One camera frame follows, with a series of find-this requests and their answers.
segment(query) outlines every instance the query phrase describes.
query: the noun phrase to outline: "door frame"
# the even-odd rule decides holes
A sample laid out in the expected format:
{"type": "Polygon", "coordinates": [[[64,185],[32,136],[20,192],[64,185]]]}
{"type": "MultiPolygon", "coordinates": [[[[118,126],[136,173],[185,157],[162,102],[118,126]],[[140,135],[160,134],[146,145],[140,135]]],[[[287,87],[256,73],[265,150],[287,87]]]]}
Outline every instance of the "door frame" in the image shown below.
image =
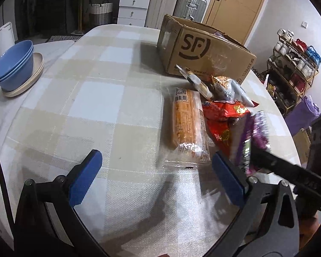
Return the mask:
{"type": "MultiPolygon", "coordinates": [[[[254,20],[253,20],[253,22],[252,22],[252,25],[251,25],[250,29],[248,30],[247,35],[246,35],[246,37],[245,37],[245,39],[244,39],[244,41],[243,41],[242,44],[245,44],[248,36],[250,35],[250,33],[251,33],[251,31],[252,31],[252,29],[253,29],[253,27],[254,27],[254,24],[255,24],[256,21],[257,21],[257,18],[258,18],[258,16],[259,16],[260,10],[262,9],[262,7],[263,7],[263,5],[264,5],[264,1],[265,1],[265,0],[262,0],[262,1],[260,2],[259,8],[258,8],[257,13],[256,13],[256,16],[254,17],[254,20]]],[[[215,2],[215,0],[210,0],[209,5],[208,5],[208,8],[207,8],[207,11],[206,11],[206,14],[205,14],[205,16],[204,16],[204,18],[203,18],[203,21],[202,21],[203,24],[207,24],[209,15],[211,14],[211,9],[213,8],[213,5],[214,5],[214,2],[215,2]]]]}

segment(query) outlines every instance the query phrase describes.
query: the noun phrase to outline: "blue gripper pad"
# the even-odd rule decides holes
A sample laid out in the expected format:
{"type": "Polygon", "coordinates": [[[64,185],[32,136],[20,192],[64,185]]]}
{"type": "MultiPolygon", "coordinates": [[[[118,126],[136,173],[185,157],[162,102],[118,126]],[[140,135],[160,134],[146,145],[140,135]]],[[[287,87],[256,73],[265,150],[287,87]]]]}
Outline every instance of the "blue gripper pad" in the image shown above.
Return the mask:
{"type": "Polygon", "coordinates": [[[213,156],[212,166],[230,201],[242,208],[245,204],[244,188],[218,153],[215,153],[213,156]]]}
{"type": "Polygon", "coordinates": [[[102,166],[101,152],[92,150],[80,165],[83,166],[81,167],[82,170],[79,171],[69,188],[69,205],[72,208],[82,203],[90,185],[99,172],[102,166]]]}

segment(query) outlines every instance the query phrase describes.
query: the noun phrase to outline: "sf logo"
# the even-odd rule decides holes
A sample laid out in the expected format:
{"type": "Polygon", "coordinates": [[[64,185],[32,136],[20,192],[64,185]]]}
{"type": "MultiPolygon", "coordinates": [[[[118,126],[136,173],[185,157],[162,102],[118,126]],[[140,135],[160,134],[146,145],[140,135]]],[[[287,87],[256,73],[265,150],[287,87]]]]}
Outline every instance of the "sf logo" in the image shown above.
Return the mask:
{"type": "Polygon", "coordinates": [[[187,60],[197,60],[202,58],[208,51],[209,47],[211,46],[211,40],[210,39],[203,39],[202,37],[196,37],[194,39],[194,36],[190,34],[186,34],[184,36],[183,41],[186,43],[187,46],[181,46],[183,50],[189,50],[192,52],[194,55],[186,55],[182,53],[181,51],[178,53],[178,55],[184,59],[187,60]]]}

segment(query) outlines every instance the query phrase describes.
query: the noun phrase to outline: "checkered tablecloth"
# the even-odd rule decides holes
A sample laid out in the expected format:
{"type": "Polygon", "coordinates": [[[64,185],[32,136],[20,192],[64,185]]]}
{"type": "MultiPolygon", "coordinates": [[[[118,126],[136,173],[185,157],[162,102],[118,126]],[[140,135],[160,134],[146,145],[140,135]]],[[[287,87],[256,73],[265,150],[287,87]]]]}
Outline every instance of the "checkered tablecloth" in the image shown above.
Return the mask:
{"type": "MultiPolygon", "coordinates": [[[[221,236],[238,209],[211,167],[162,168],[172,96],[188,82],[164,72],[158,34],[134,26],[96,27],[39,79],[0,155],[14,215],[26,179],[66,175],[98,149],[102,168],[75,209],[111,256],[202,256],[221,236]]],[[[253,72],[242,86],[260,103],[256,110],[266,113],[272,152],[299,163],[284,119],[253,72]]]]}

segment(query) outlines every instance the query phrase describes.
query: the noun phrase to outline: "red snack bag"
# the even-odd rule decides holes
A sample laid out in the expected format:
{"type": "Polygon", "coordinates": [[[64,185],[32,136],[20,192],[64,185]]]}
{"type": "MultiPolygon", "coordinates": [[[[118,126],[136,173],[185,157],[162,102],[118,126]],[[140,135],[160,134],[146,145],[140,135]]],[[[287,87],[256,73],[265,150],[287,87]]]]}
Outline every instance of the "red snack bag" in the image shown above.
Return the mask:
{"type": "Polygon", "coordinates": [[[219,147],[223,154],[229,158],[230,145],[232,143],[228,122],[217,122],[207,120],[207,126],[211,132],[214,143],[219,147]]]}
{"type": "Polygon", "coordinates": [[[203,115],[213,121],[227,121],[249,113],[239,101],[205,101],[202,104],[203,115]]]}

